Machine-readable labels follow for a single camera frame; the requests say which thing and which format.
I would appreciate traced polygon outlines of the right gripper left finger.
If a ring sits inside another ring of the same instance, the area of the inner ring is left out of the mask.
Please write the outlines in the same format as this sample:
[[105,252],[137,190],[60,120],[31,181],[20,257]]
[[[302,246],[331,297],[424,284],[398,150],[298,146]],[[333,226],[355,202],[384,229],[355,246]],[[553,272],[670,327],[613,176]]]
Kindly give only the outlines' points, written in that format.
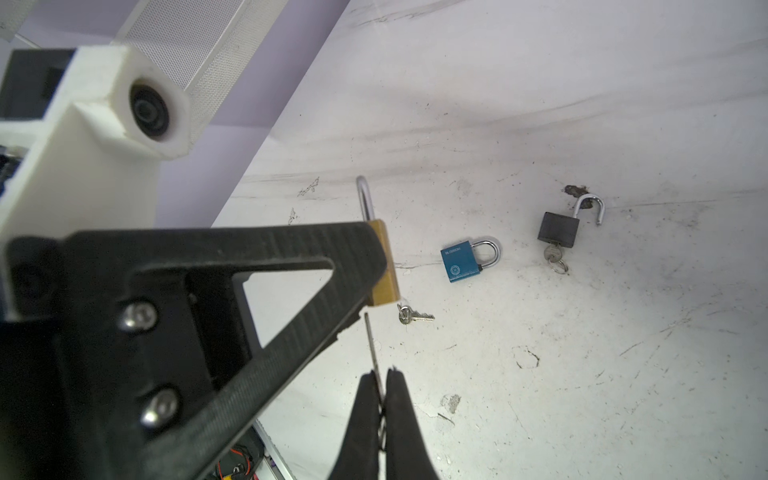
[[376,480],[379,477],[380,396],[375,373],[363,375],[339,455],[329,480]]

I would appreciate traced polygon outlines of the brass padlock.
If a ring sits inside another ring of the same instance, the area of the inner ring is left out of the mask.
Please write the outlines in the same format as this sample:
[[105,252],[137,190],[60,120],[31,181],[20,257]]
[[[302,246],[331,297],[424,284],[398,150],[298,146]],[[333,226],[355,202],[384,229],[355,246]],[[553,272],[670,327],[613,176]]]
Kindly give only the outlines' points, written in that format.
[[356,188],[363,220],[373,229],[377,238],[379,250],[386,260],[384,273],[372,289],[370,305],[377,307],[399,302],[401,295],[387,226],[383,220],[375,218],[370,187],[364,176],[360,175],[356,178]]

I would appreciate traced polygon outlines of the blue padlock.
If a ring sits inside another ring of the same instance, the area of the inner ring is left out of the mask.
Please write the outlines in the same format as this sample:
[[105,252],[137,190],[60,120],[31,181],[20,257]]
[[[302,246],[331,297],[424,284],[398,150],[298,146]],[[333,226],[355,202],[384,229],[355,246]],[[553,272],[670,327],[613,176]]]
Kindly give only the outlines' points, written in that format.
[[[487,260],[479,260],[475,251],[484,247],[489,248],[492,255]],[[491,239],[466,240],[441,249],[440,255],[448,281],[455,283],[495,266],[501,260],[501,248]]]

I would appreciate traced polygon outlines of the black padlock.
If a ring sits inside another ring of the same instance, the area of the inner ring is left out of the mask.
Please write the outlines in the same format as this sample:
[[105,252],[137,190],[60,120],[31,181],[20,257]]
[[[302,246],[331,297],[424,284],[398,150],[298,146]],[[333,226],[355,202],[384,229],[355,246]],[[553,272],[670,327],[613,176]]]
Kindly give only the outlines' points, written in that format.
[[575,244],[580,224],[579,214],[582,210],[583,203],[587,200],[598,205],[596,225],[601,226],[606,211],[605,202],[598,195],[588,193],[581,195],[577,199],[573,213],[570,216],[545,212],[542,217],[537,239],[541,242],[562,248],[572,248]]

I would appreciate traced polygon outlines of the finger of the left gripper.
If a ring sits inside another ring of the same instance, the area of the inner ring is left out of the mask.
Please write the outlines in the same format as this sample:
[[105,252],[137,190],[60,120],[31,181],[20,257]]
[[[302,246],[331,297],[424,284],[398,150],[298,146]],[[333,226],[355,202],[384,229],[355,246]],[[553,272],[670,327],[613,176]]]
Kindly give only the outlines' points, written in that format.
[[[18,237],[1,251],[1,475],[199,479],[386,268],[363,222]],[[261,345],[254,273],[329,281]]]

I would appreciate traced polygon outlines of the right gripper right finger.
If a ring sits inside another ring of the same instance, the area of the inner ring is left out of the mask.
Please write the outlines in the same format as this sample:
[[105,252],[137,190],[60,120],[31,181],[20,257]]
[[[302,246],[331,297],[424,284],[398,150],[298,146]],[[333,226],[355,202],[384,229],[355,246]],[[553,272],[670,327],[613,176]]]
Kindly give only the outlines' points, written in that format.
[[404,374],[389,369],[384,402],[386,478],[438,480],[424,444]]

